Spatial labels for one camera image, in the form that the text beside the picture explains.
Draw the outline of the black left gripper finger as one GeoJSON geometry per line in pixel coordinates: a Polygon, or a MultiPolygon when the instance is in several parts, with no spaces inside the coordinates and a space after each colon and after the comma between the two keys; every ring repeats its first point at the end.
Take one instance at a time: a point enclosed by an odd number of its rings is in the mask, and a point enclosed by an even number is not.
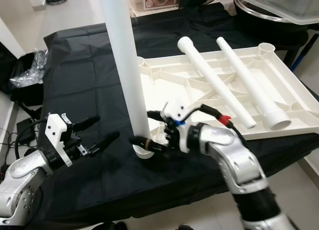
{"type": "Polygon", "coordinates": [[[118,131],[111,132],[111,133],[105,135],[101,141],[94,144],[90,148],[90,155],[91,156],[99,155],[101,152],[103,152],[103,150],[107,149],[110,146],[110,144],[112,144],[114,141],[116,141],[116,139],[118,139],[119,136],[120,136],[120,132],[118,132],[118,131]]]}
{"type": "Polygon", "coordinates": [[[98,121],[100,121],[100,119],[101,119],[100,116],[87,117],[84,120],[73,123],[73,130],[74,131],[84,131],[87,128],[90,128],[92,125],[98,123],[98,121]]]}

